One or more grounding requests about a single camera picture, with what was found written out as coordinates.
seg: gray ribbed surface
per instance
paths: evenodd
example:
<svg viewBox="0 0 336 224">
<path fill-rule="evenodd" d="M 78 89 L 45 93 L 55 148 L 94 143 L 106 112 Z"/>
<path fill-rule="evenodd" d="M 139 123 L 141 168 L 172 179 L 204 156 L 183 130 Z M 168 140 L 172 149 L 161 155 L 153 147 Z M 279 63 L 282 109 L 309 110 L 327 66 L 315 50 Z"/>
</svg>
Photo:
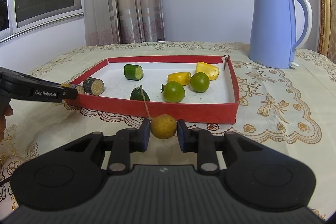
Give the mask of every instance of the gray ribbed surface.
<svg viewBox="0 0 336 224">
<path fill-rule="evenodd" d="M 193 166 L 136 165 L 124 176 L 110 177 L 102 191 L 79 207 L 37 212 L 19 207 L 4 224 L 315 224 L 307 208 L 286 213 L 251 209 L 229 196 L 216 177 Z"/>
</svg>

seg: black cable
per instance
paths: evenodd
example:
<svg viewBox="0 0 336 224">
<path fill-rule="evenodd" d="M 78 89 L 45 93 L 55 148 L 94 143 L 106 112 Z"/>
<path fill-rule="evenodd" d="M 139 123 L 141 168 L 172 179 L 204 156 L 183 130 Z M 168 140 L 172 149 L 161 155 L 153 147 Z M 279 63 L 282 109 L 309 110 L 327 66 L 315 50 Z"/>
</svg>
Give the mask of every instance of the black cable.
<svg viewBox="0 0 336 224">
<path fill-rule="evenodd" d="M 11 177 L 12 177 L 12 176 L 10 176 L 10 177 L 4 179 L 3 181 L 1 181 L 1 182 L 0 182 L 0 187 L 1 187 L 2 185 L 5 185 L 7 182 L 9 182 L 9 181 L 11 180 Z"/>
</svg>

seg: patterned wallpaper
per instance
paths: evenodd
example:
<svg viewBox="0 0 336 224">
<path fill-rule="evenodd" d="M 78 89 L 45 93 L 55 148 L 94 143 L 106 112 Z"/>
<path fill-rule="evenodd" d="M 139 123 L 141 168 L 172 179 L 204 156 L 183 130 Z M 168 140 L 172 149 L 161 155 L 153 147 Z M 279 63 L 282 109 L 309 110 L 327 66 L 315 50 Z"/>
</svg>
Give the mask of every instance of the patterned wallpaper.
<svg viewBox="0 0 336 224">
<path fill-rule="evenodd" d="M 331 36 L 328 58 L 336 63 L 336 0 L 331 0 Z"/>
</svg>

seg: floral tablecloth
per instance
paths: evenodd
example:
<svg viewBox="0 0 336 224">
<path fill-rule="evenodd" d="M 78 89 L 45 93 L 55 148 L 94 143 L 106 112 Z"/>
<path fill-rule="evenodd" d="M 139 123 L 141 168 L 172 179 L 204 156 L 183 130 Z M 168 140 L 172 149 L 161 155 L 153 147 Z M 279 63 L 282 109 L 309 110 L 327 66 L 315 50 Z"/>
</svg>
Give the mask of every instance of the floral tablecloth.
<svg viewBox="0 0 336 224">
<path fill-rule="evenodd" d="M 108 57 L 229 54 L 240 88 L 236 124 L 188 123 L 188 126 L 207 128 L 217 135 L 238 132 L 307 164 L 317 179 L 310 208 L 326 219 L 336 209 L 336 65 L 325 56 L 300 49 L 295 55 L 298 68 L 270 69 L 248 59 L 248 48 L 240 42 L 147 42 L 82 47 L 30 74 L 64 83 Z M 140 117 L 80 109 L 65 103 L 12 100 L 11 105 L 14 115 L 8 117 L 5 138 L 0 142 L 0 181 L 21 163 L 92 131 L 114 135 L 125 127 L 137 128 L 142 122 Z M 224 168 L 220 153 L 218 157 Z M 196 155 L 183 154 L 176 137 L 158 140 L 151 136 L 147 152 L 133 153 L 131 162 L 196 164 Z M 0 219 L 15 208 L 15 197 L 7 183 L 0 187 Z"/>
</svg>

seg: green tomato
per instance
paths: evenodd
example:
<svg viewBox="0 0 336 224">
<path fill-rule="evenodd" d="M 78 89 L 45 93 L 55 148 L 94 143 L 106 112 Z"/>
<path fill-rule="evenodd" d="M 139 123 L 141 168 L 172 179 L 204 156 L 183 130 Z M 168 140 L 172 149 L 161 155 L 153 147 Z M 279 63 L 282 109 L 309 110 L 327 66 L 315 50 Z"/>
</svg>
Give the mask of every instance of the green tomato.
<svg viewBox="0 0 336 224">
<path fill-rule="evenodd" d="M 198 72 L 191 77 L 190 85 L 197 92 L 205 92 L 210 85 L 210 80 L 204 72 Z"/>
<path fill-rule="evenodd" d="M 162 84 L 162 96 L 169 103 L 178 103 L 185 96 L 184 87 L 175 81 L 168 82 L 166 85 Z"/>
</svg>

